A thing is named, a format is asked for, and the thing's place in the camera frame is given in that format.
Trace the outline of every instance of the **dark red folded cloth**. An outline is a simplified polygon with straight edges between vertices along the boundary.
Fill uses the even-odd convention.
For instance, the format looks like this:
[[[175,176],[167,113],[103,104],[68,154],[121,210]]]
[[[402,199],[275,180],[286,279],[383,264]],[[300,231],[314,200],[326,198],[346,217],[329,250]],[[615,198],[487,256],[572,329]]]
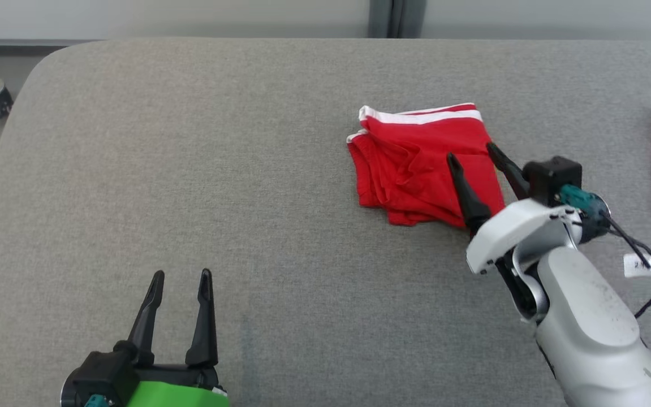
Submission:
[[[382,207],[391,224],[442,220],[464,227],[446,156],[463,165],[473,190],[493,214],[504,207],[491,139],[472,103],[388,114],[363,106],[363,127],[348,137],[362,206]]]

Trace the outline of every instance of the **red and white fabric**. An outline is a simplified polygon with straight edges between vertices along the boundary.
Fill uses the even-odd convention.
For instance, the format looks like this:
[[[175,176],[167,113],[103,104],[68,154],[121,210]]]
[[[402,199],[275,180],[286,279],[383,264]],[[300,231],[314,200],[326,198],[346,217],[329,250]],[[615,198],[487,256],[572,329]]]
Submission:
[[[473,103],[391,114],[363,106],[363,129],[348,136],[361,206],[385,209],[391,224],[441,220],[465,227],[447,154],[463,165],[473,190],[493,214],[504,207],[491,139]]]

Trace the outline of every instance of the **red cloth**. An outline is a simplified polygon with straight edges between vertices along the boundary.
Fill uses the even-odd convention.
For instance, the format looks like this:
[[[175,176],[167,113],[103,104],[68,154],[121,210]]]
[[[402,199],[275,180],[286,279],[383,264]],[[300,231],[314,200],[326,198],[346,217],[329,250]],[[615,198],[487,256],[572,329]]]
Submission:
[[[446,156],[453,152],[473,190],[496,214],[504,207],[491,141],[472,103],[388,114],[363,106],[363,131],[348,137],[359,203],[382,207],[391,224],[442,220],[465,227]]]

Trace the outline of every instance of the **folded red cloth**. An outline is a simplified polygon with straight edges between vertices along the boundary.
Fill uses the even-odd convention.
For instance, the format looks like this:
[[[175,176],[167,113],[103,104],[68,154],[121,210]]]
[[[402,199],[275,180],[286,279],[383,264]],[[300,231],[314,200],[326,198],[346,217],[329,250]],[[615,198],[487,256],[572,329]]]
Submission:
[[[391,224],[442,220],[465,227],[446,162],[450,152],[492,213],[503,209],[486,151],[491,139],[472,103],[400,114],[363,106],[359,119],[363,131],[348,137],[348,149],[362,206],[382,207]]]

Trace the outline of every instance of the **white wall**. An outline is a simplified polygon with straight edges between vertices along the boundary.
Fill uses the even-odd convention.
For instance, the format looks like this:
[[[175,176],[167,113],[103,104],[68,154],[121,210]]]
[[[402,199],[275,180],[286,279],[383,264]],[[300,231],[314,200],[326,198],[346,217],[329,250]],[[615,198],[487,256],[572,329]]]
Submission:
[[[368,12],[369,0],[0,0],[0,44],[127,36],[364,37]]]
[[[651,38],[651,0],[428,0],[423,38]]]

